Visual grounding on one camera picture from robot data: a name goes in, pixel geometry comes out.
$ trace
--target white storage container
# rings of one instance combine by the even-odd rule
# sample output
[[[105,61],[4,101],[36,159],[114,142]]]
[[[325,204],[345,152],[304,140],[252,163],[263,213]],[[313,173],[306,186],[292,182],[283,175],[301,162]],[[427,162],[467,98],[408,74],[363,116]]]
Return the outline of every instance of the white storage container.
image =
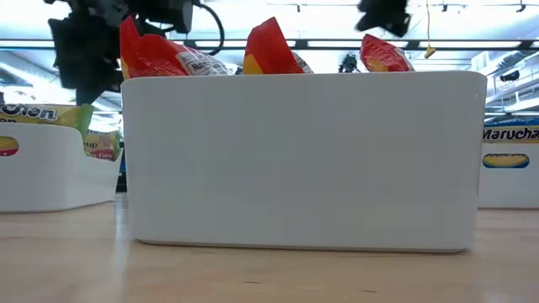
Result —
[[[57,125],[0,123],[19,151],[0,157],[0,212],[69,210],[113,200],[115,162],[88,157],[78,130]]]
[[[487,167],[482,163],[479,207],[539,208],[539,145],[483,143],[483,157],[487,155],[526,155],[528,162],[520,166],[516,163],[516,167]]]
[[[475,72],[128,80],[132,233],[210,246],[468,248],[486,83]]]

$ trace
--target black cable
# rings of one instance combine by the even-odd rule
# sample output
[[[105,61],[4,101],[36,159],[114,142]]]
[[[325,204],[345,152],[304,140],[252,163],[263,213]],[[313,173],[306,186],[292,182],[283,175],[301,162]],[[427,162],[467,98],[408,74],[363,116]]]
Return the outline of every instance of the black cable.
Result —
[[[217,48],[215,48],[214,50],[210,51],[208,53],[208,55],[210,56],[214,56],[214,55],[217,55],[219,53],[219,51],[222,50],[222,47],[223,45],[225,44],[225,29],[222,27],[222,23],[221,23],[221,20],[219,19],[219,16],[217,16],[217,13],[216,11],[214,11],[212,8],[210,8],[209,6],[205,5],[204,3],[201,3],[200,0],[194,0],[193,1],[193,5],[195,5],[196,7],[199,7],[199,8],[203,8],[205,9],[208,13],[211,14],[211,16],[213,17],[213,19],[216,21],[217,23],[217,27],[219,28],[219,45],[217,46]],[[171,32],[174,30],[174,27],[171,26],[167,29],[163,29],[163,31],[165,33],[167,32]]]

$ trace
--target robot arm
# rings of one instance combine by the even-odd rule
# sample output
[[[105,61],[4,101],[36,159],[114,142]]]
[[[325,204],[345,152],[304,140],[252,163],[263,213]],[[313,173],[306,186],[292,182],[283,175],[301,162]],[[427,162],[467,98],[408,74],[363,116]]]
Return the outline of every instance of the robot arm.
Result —
[[[52,4],[55,0],[44,0]],[[130,14],[137,14],[140,34],[164,36],[168,31],[191,31],[193,6],[207,10],[216,20],[221,35],[224,29],[217,14],[200,0],[58,0],[69,3],[72,12],[63,20],[50,19],[56,49],[55,66],[60,70],[64,88],[77,89],[77,104],[91,104],[103,91],[120,91],[123,81],[118,72],[120,33],[118,25]],[[357,8],[366,13],[356,25],[359,31],[382,27],[403,36],[410,16],[407,0],[362,0]],[[171,24],[159,29],[146,21]]]

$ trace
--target wooden table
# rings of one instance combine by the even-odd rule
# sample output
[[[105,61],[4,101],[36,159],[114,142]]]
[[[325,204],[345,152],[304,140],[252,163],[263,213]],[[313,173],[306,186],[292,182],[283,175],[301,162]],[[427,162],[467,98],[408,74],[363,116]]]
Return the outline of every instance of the wooden table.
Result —
[[[537,210],[480,210],[471,252],[433,255],[153,246],[125,208],[0,215],[0,302],[539,301]]]

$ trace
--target red chip bag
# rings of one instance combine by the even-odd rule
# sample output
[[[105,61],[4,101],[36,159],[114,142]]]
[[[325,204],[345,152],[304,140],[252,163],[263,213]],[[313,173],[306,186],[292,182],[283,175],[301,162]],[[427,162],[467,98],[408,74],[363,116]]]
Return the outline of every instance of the red chip bag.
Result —
[[[251,30],[243,58],[243,74],[312,72],[306,62],[286,44],[275,17]]]
[[[367,34],[363,38],[360,56],[369,72],[414,71],[403,50],[373,35]]]
[[[124,79],[228,74],[222,62],[204,52],[178,45],[159,35],[141,37],[132,17],[120,24],[120,53]]]

